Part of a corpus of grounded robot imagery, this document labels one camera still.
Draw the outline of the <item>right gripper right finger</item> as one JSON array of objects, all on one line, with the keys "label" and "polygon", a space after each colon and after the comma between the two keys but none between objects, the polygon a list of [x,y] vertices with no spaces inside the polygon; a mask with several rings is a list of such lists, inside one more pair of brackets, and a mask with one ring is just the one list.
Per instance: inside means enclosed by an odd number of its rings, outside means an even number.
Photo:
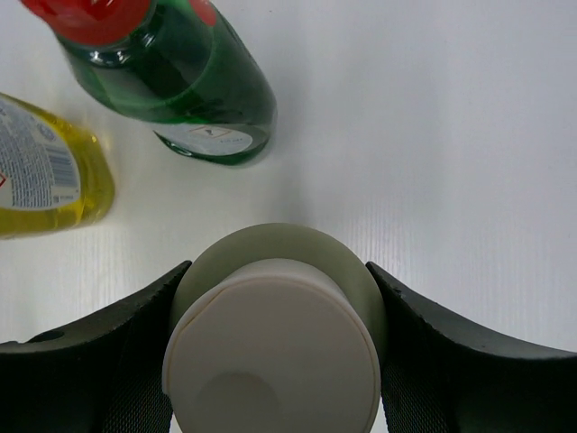
[{"label": "right gripper right finger", "polygon": [[367,265],[384,300],[390,432],[574,432],[576,354],[477,324]]}]

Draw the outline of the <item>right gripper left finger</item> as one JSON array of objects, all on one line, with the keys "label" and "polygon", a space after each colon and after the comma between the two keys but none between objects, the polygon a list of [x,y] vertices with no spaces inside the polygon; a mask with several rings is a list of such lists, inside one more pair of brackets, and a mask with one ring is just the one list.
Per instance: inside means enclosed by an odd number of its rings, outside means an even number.
[{"label": "right gripper left finger", "polygon": [[162,362],[171,303],[190,265],[26,342],[3,342],[1,430],[168,432]]}]

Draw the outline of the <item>yellow bottle red cap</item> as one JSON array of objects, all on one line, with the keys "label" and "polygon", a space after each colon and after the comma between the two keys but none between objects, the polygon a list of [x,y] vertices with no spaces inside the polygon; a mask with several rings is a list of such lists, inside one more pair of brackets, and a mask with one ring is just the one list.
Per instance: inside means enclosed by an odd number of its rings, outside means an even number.
[{"label": "yellow bottle red cap", "polygon": [[94,134],[1,95],[2,239],[92,225],[114,196],[114,178]]}]

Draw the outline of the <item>dark green bottle red cap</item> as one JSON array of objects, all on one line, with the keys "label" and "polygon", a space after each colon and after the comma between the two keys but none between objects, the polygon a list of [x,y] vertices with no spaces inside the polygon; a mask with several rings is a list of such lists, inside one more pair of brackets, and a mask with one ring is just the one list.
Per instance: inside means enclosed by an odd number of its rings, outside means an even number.
[{"label": "dark green bottle red cap", "polygon": [[276,124],[267,79],[208,1],[29,1],[77,83],[148,125],[173,152],[223,165],[263,151]]}]

